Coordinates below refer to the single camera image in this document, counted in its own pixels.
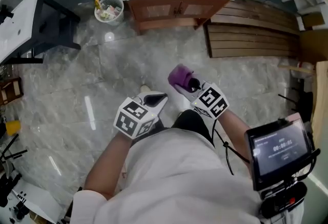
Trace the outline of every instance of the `display screen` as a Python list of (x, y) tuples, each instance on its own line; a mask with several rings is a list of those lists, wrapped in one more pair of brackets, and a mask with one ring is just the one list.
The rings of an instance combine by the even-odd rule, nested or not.
[(297, 120), (288, 127), (253, 140), (253, 156), (256, 157), (261, 176), (307, 154), (303, 128), (302, 122)]

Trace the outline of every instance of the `person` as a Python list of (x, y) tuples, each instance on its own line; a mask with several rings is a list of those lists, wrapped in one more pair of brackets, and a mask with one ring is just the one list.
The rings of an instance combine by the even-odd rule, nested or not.
[[(249, 159), (244, 140), (249, 126), (229, 109), (218, 121), (236, 151)], [(131, 144), (121, 132), (108, 144), (84, 190), (74, 195), (71, 224), (260, 223), (261, 200), (251, 180), (231, 175), (221, 163), (195, 111), (184, 111), (171, 128)], [(126, 187), (114, 195), (124, 164)]]

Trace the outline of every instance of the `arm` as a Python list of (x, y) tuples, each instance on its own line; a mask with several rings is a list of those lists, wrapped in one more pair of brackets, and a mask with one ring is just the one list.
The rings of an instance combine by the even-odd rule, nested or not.
[[(247, 143), (244, 137), (244, 133), (246, 132), (246, 130), (250, 129), (250, 127), (246, 125), (244, 121), (242, 121), (229, 109), (225, 110), (224, 113), (220, 115), (217, 120), (222, 125), (224, 131), (228, 135), (236, 151), (240, 153), (243, 157), (250, 160), (247, 152)], [(245, 164), (250, 172), (250, 164), (246, 162)]]
[(91, 169), (85, 190), (92, 190), (106, 199), (114, 196), (119, 175), (128, 155), (132, 139), (118, 132)]

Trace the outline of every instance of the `white shirt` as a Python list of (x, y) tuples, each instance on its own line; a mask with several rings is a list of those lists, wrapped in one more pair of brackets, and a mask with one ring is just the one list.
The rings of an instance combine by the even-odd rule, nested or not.
[(135, 144), (126, 188), (74, 195), (71, 224), (260, 223), (250, 179), (232, 176), (201, 135), (168, 129)]

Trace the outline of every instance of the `purple cloth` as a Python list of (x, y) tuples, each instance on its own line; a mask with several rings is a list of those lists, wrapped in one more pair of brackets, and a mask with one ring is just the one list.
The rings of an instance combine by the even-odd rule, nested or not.
[(188, 83), (193, 75), (192, 70), (183, 64), (178, 64), (169, 74), (168, 81), (171, 86), (179, 85), (184, 89), (188, 88)]

